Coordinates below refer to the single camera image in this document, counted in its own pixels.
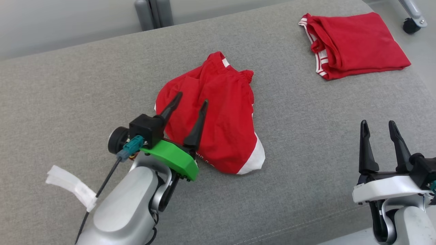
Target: gray fabric cushion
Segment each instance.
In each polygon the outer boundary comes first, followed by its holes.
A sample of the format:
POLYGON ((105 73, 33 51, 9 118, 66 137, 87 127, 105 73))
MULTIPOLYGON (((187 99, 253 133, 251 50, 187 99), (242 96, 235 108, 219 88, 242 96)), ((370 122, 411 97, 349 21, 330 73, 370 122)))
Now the gray fabric cushion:
MULTIPOLYGON (((316 244, 370 227, 369 208, 351 197, 360 121, 381 170, 394 170, 388 121, 412 153, 434 157, 436 103, 413 67, 323 80, 297 24, 307 12, 370 11, 359 0, 295 0, 0 63, 3 244, 72 244, 85 208, 46 185, 46 172, 59 165, 97 190, 115 160, 111 131, 153 114, 160 88, 215 51, 255 72, 266 161, 245 176, 201 164, 197 181, 179 183, 154 244, 316 244)), ((119 166, 102 197, 128 169, 119 166)))

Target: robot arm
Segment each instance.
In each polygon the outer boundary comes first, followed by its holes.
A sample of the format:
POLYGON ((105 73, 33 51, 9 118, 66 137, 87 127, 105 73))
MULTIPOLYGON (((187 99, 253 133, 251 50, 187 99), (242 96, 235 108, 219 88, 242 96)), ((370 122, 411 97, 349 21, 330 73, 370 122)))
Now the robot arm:
POLYGON ((178 181, 194 181, 198 174, 195 157, 200 146, 207 100, 183 145, 164 139, 164 128, 181 97, 179 92, 160 115, 142 114, 130 122, 129 128, 119 127, 113 131, 108 150, 117 156, 117 162, 96 197, 119 162, 129 158, 134 162, 124 179, 98 206, 92 223, 82 232, 89 214, 86 213, 77 245, 144 245, 154 240, 158 214, 167 207, 178 181), (154 234, 150 240, 148 237, 152 231, 154 234))
POLYGON ((373 233, 382 245, 434 244, 436 231, 426 214, 436 187, 436 158, 426 159, 420 153, 410 155, 394 121, 389 122, 398 166, 395 172, 378 172, 378 164, 369 143, 369 127, 361 122, 359 173, 353 200, 369 203, 373 233))

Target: black cable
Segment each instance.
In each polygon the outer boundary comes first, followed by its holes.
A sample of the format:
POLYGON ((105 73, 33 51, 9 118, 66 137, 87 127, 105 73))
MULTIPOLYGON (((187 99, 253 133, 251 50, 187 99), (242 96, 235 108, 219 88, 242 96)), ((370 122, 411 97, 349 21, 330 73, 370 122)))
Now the black cable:
MULTIPOLYGON (((121 157, 119 157, 119 158, 116 160, 116 162, 115 162, 115 164, 113 165, 113 167, 112 167, 111 171, 109 172, 108 176, 106 176, 106 179, 105 179, 105 181, 103 182, 102 186, 100 187, 100 190, 99 190, 99 191, 97 192, 97 194, 95 195, 96 198, 98 198, 98 197, 100 196, 100 194, 102 193, 103 189, 105 188, 106 184, 108 183, 108 181, 109 181, 110 177, 112 176, 113 172, 115 171, 116 167, 118 167, 118 164, 120 163, 120 161, 121 161, 121 157)), ((77 241, 79 240, 79 236, 80 236, 80 234, 81 234, 82 231, 83 231, 83 227, 85 226, 86 219, 88 218, 88 215, 89 215, 89 212, 86 212, 85 216, 83 217, 82 224, 80 225, 79 232, 78 232, 78 234, 77 234, 77 238, 76 238, 76 242, 75 242, 74 244, 76 244, 77 241)))
POLYGON ((156 229, 156 227, 153 227, 153 231, 154 231, 154 233, 153 233, 153 237, 150 239, 150 241, 148 242, 148 243, 146 243, 145 245, 150 245, 153 241, 154 241, 154 239, 156 238, 156 235, 157 235, 157 229, 156 229))

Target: white stripe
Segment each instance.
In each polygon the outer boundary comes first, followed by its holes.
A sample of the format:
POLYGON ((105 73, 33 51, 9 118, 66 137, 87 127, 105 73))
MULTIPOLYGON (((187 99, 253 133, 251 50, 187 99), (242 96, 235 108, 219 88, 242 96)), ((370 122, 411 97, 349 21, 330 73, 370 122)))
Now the white stripe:
MULTIPOLYGON (((312 35, 310 33, 309 33, 309 35, 313 38, 314 41, 316 41, 317 38, 314 35, 312 35)), ((317 72, 323 71, 323 68, 320 66, 319 56, 320 56, 319 54, 315 54, 315 59, 317 60, 317 72)))
POLYGON ((320 59, 327 58, 327 51, 324 49, 323 51, 319 51, 320 59))

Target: white sleeve trim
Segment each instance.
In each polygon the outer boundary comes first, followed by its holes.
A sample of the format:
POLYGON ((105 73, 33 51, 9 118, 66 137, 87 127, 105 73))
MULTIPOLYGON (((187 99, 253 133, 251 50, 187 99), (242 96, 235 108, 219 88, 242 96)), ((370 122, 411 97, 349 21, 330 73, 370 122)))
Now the white sleeve trim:
POLYGON ((246 174, 253 170, 262 168, 263 162, 265 161, 265 150, 263 149, 262 143, 256 132, 254 132, 254 135, 256 135, 256 146, 254 146, 251 156, 237 174, 246 174))
MULTIPOLYGON (((316 41, 317 38, 307 31, 307 19, 306 18, 302 18, 298 22, 298 25, 304 27, 304 30, 306 31, 307 37, 309 38, 311 44, 314 41, 316 41)), ((315 53, 315 59, 317 61, 317 69, 315 72, 318 73, 320 76, 327 75, 327 73, 324 71, 324 69, 321 66, 322 64, 328 63, 327 52, 325 50, 323 50, 323 51, 320 51, 318 53, 315 53)))

